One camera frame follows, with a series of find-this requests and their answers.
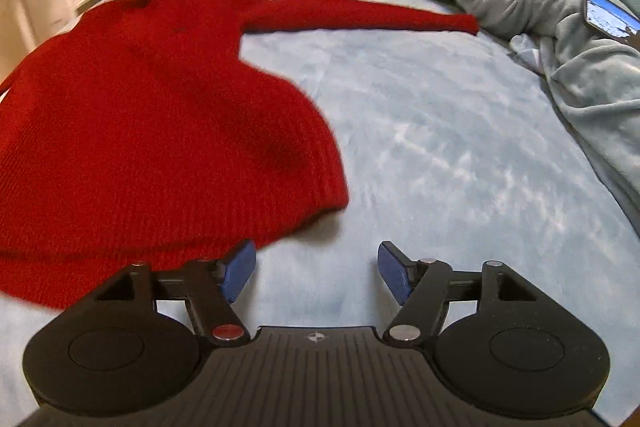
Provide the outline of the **red knit sweater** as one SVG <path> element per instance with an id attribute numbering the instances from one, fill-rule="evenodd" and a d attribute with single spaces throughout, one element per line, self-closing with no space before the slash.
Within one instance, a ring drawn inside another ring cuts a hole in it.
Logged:
<path id="1" fill-rule="evenodd" d="M 171 270 L 341 210 L 333 132 L 246 34 L 476 34 L 466 14 L 363 0 L 113 0 L 26 56 L 1 104 L 1 290 L 53 309 L 130 263 Z"/>

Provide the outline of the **light blue fleece bed cover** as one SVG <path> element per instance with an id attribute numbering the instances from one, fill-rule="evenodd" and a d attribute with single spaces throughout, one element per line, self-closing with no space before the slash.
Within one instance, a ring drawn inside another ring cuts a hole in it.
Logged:
<path id="1" fill-rule="evenodd" d="M 378 245 L 476 271 L 506 262 L 596 331 L 611 355 L 597 404 L 639 403 L 639 239 L 536 72 L 487 34 L 247 36 L 244 60 L 292 80 L 332 126 L 348 207 L 264 248 L 234 309 L 262 325 L 384 327 L 396 301 Z"/>

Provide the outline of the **smartphone with lit screen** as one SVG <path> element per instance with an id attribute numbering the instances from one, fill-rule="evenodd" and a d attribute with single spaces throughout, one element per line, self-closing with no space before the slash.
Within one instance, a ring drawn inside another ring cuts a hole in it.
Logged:
<path id="1" fill-rule="evenodd" d="M 639 49 L 637 17 L 610 0 L 582 0 L 582 18 L 602 36 Z"/>

